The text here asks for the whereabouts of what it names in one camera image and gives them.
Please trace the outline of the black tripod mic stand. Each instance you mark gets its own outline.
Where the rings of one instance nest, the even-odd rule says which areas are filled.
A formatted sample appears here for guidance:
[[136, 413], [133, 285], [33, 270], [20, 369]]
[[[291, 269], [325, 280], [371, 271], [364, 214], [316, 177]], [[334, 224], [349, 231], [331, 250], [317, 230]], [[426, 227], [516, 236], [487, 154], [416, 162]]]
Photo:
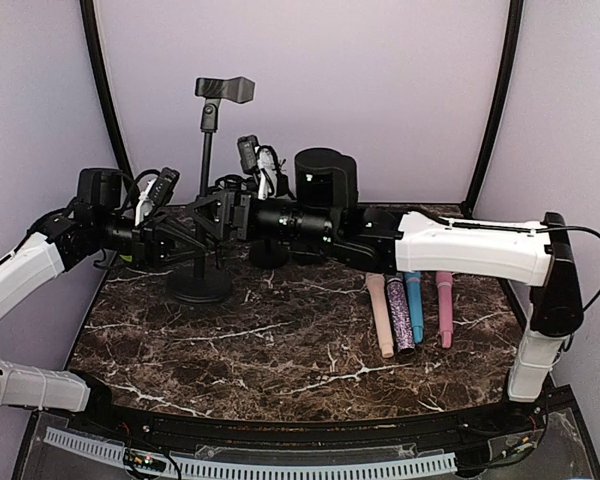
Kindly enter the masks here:
[[248, 239], [251, 200], [256, 192], [251, 177], [228, 174], [218, 178], [209, 190], [209, 204], [203, 208], [209, 228], [208, 242], [213, 246], [215, 268], [223, 270], [224, 244]]

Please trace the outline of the black round-base stand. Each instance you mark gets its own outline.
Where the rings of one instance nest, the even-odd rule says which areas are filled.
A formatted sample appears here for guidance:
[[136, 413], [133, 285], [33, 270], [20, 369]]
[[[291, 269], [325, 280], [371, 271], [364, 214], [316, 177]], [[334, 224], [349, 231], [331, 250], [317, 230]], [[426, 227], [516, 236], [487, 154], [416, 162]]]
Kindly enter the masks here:
[[210, 217], [209, 206], [214, 198], [209, 193], [209, 176], [214, 134], [218, 130], [219, 109], [223, 100], [245, 104], [253, 100], [255, 82], [238, 76], [230, 79], [203, 78], [196, 80], [194, 95], [204, 100], [200, 130], [203, 133], [202, 163], [199, 193], [187, 206], [194, 220], [195, 239], [202, 251], [195, 255], [193, 264], [173, 271], [167, 278], [167, 291], [184, 305], [211, 304], [228, 298], [232, 291], [229, 274], [217, 267], [206, 266], [208, 236], [217, 230]]
[[292, 249], [290, 256], [301, 266], [322, 265], [328, 261], [324, 254], [314, 250]]
[[[260, 171], [257, 198], [265, 200], [270, 197], [284, 196], [289, 193], [288, 177], [276, 173], [272, 177], [271, 170]], [[263, 270], [282, 267], [289, 259], [288, 250], [278, 242], [264, 239], [253, 242], [249, 250], [249, 261], [253, 266]]]

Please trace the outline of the beige microphone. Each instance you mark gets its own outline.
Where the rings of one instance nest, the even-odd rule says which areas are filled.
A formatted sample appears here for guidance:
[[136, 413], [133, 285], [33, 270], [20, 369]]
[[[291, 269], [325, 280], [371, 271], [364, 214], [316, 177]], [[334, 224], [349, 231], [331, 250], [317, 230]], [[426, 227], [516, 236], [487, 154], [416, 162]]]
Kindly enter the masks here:
[[365, 285], [369, 292], [378, 345], [383, 358], [394, 356], [394, 342], [385, 297], [385, 279], [382, 274], [367, 273]]

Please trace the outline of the blue microphone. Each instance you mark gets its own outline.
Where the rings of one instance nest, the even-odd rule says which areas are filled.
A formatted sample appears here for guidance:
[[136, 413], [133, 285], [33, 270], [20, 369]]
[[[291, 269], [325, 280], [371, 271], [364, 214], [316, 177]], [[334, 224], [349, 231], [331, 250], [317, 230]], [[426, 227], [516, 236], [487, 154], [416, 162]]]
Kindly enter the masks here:
[[421, 274], [419, 272], [405, 272], [403, 277], [407, 288], [407, 300], [411, 316], [414, 342], [416, 344], [420, 344], [424, 339]]

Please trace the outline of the pink microphone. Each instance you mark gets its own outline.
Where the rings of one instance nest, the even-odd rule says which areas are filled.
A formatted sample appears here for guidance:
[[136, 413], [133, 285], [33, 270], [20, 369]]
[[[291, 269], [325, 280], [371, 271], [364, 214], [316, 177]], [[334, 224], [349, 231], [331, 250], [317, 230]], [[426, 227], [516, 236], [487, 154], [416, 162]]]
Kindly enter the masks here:
[[438, 271], [436, 273], [436, 287], [438, 291], [439, 335], [443, 349], [450, 349], [453, 342], [453, 275], [450, 272]]

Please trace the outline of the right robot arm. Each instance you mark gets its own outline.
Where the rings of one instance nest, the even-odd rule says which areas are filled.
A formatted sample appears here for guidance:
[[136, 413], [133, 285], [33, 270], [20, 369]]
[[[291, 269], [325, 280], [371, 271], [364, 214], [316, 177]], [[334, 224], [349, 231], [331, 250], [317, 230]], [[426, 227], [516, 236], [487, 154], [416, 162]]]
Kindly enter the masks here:
[[365, 273], [448, 271], [529, 287], [532, 310], [508, 376], [507, 398], [490, 413], [491, 426], [501, 434], [525, 422], [528, 403], [540, 396], [587, 308], [563, 217], [548, 212], [540, 221], [509, 223], [448, 218], [419, 208], [362, 207], [355, 160], [330, 148], [295, 156], [295, 196], [285, 200], [265, 167], [266, 157], [261, 147], [241, 152], [245, 172], [263, 181], [259, 191], [215, 188], [190, 205], [201, 229], [218, 240], [307, 246]]

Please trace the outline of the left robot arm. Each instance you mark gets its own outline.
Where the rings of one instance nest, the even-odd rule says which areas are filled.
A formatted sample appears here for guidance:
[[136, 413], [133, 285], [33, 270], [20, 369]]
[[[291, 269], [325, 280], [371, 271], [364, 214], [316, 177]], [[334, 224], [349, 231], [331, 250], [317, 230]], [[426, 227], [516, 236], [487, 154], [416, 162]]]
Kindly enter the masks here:
[[[0, 321], [38, 288], [99, 251], [126, 256], [136, 268], [203, 256], [203, 244], [161, 210], [173, 195], [178, 172], [165, 167], [147, 174], [151, 179], [138, 193], [134, 215], [128, 216], [122, 171], [82, 170], [69, 204], [36, 220], [0, 259]], [[81, 412], [97, 434], [114, 435], [121, 427], [120, 412], [102, 398], [89, 399], [91, 392], [88, 381], [75, 373], [0, 359], [0, 406]]]

